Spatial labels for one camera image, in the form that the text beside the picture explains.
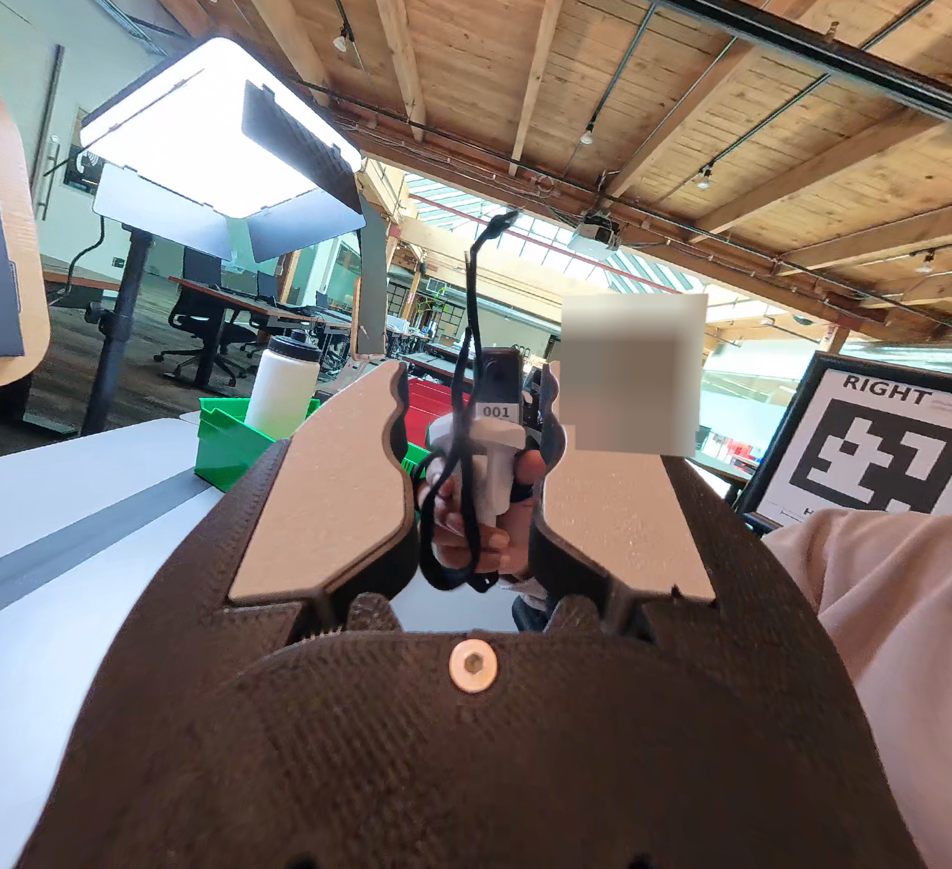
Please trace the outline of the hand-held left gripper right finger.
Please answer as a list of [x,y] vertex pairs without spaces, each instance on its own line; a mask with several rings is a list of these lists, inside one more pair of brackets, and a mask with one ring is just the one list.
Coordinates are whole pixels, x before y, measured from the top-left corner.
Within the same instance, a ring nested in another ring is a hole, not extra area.
[[601,628],[623,633],[651,601],[717,602],[660,456],[590,450],[564,413],[558,362],[542,370],[541,456],[530,566],[550,596],[584,596]]

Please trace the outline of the dark tilted board on stand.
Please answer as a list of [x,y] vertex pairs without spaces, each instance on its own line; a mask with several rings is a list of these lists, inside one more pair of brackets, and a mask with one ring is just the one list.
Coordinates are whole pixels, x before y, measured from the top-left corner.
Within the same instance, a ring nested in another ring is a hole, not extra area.
[[364,226],[358,232],[361,274],[355,285],[351,315],[351,356],[361,367],[387,351],[386,219],[360,195]]

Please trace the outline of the white bottle with black cap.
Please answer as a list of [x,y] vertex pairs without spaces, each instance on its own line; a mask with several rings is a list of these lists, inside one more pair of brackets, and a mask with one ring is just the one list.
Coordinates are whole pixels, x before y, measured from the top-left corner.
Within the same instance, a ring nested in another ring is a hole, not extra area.
[[244,425],[272,441],[291,437],[304,422],[320,370],[320,352],[303,330],[274,336],[261,354]]

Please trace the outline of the studio light panel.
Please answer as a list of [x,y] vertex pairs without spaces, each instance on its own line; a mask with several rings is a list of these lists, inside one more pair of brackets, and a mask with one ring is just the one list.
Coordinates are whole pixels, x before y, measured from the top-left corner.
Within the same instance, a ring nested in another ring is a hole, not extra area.
[[366,224],[358,150],[224,37],[145,73],[84,119],[80,140],[105,163],[97,215],[226,262],[230,220],[257,263]]

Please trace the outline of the ceiling projector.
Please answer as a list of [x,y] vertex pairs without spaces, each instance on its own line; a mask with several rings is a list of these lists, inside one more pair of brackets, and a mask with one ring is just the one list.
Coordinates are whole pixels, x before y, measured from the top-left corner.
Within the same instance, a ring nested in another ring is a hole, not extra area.
[[603,213],[589,213],[574,229],[567,249],[598,261],[606,261],[620,246],[620,226]]

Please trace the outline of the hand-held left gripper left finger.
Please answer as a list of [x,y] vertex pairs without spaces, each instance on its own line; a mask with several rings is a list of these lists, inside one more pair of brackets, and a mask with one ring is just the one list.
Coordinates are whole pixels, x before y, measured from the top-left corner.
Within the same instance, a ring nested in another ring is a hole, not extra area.
[[363,592],[395,598],[419,565],[409,474],[406,366],[386,361],[293,434],[229,600],[311,602],[325,624]]

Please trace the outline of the framed poster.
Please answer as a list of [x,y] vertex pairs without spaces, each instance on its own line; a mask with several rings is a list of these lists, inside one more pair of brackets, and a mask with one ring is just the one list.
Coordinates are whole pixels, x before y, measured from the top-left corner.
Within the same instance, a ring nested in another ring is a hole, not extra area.
[[735,510],[761,534],[822,509],[947,516],[951,378],[816,353]]

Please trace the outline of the black light stand pole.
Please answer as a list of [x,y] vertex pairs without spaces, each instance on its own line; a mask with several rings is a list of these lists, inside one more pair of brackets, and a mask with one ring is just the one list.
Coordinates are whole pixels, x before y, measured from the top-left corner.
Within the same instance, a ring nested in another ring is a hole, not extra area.
[[125,349],[132,334],[135,308],[154,241],[151,233],[129,226],[125,228],[129,232],[129,251],[113,309],[106,310],[91,304],[86,313],[87,322],[95,324],[104,339],[86,413],[79,430],[81,437],[105,430],[120,385]]

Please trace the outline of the person's right hand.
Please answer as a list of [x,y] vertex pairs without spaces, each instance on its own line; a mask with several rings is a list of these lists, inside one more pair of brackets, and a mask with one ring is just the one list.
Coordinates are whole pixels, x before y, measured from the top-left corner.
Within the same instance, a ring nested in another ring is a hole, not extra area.
[[[477,573],[496,572],[502,577],[530,577],[529,542],[533,509],[536,505],[534,487],[541,481],[546,466],[538,449],[528,449],[516,457],[513,485],[518,502],[510,503],[506,512],[496,518],[496,525],[480,525],[481,553]],[[464,568],[470,562],[468,540],[460,505],[454,498],[454,482],[440,485],[433,512],[431,548],[441,566]]]

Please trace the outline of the black office chair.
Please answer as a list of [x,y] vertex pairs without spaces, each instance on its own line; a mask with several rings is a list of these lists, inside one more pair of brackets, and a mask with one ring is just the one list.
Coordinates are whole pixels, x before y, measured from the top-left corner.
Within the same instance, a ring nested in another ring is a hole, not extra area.
[[[222,260],[191,247],[184,248],[183,280],[196,282],[209,288],[221,286]],[[178,363],[172,372],[163,377],[184,384],[182,369],[193,363],[204,363],[206,354],[210,357],[211,367],[217,367],[229,378],[229,386],[236,387],[239,379],[247,376],[246,368],[228,358],[232,345],[254,345],[256,332],[250,327],[237,323],[241,309],[232,308],[232,313],[221,300],[212,298],[208,293],[180,286],[178,298],[168,317],[171,328],[184,331],[193,338],[202,341],[197,350],[168,349],[161,350],[153,360],[161,363],[168,356],[184,355],[188,357]]]
[[[264,304],[279,307],[278,279],[274,275],[259,271],[256,275],[256,300]],[[241,346],[246,359],[251,360],[255,352],[266,348],[274,336],[286,336],[302,330],[301,322],[287,318],[274,318],[260,313],[251,312],[248,315],[248,326],[256,331],[254,342],[246,342]]]

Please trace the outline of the green plastic bin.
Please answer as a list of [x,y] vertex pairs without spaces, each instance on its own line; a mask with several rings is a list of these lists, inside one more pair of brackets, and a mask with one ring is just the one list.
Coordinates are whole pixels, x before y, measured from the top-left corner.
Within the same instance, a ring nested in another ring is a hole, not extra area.
[[244,423],[247,398],[202,398],[198,426],[197,476],[228,492],[275,441]]

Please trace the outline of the red open-front bin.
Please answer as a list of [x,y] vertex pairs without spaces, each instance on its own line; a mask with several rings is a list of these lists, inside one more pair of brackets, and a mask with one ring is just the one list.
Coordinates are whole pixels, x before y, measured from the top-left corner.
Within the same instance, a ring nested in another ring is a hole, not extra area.
[[410,406],[406,414],[408,442],[426,446],[426,431],[437,419],[452,411],[451,389],[420,378],[409,378]]

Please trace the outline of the black board with wooden rim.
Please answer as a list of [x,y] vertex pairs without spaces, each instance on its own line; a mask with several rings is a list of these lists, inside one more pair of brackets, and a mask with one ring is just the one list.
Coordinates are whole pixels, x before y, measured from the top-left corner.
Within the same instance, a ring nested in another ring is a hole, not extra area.
[[51,323],[26,153],[1,105],[1,386],[27,377],[44,359]]

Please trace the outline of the wooden top office desk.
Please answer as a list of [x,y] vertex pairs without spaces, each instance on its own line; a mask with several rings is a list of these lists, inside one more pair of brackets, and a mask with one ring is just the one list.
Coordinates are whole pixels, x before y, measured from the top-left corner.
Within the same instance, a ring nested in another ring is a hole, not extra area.
[[[254,312],[274,318],[287,318],[299,321],[301,322],[301,326],[303,328],[302,330],[309,335],[313,334],[316,329],[320,329],[324,337],[321,345],[318,348],[318,351],[320,352],[320,363],[324,363],[327,350],[332,340],[338,338],[349,338],[351,336],[351,319],[346,318],[343,315],[339,315],[333,311],[326,309],[318,310],[316,308],[303,309],[282,304],[275,308],[257,301],[256,297],[236,294],[223,288],[209,288],[196,282],[183,280],[181,277],[171,277],[170,281],[177,285],[179,290],[180,286],[183,285],[193,290],[200,290],[202,292],[208,293],[212,298],[221,300],[230,309],[228,310],[228,314],[232,313],[232,308],[241,309],[242,312],[239,314],[236,321],[237,323],[246,327],[248,327],[248,315],[251,312]],[[193,387],[205,392],[216,393],[217,388],[212,387],[210,385],[210,381],[212,378],[212,372],[217,367],[211,367],[211,364],[209,363],[210,357],[208,354],[206,354],[203,359],[204,363],[201,365],[193,363],[184,367],[182,369],[182,378],[184,379],[184,384],[178,384],[186,387]],[[248,361],[242,361],[240,364],[246,368],[247,373],[254,370],[253,365]]]

